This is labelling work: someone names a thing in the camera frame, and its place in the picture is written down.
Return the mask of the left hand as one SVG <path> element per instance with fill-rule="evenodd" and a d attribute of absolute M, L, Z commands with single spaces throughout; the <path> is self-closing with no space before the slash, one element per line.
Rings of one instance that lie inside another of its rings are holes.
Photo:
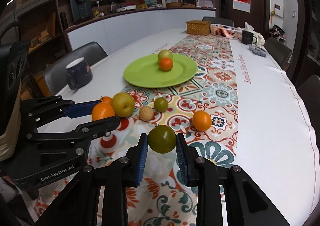
<path fill-rule="evenodd" d="M 2 177 L 0 178 L 0 192 L 6 203 L 21 195 L 20 190 L 14 184 L 11 184 L 11 182 Z"/>

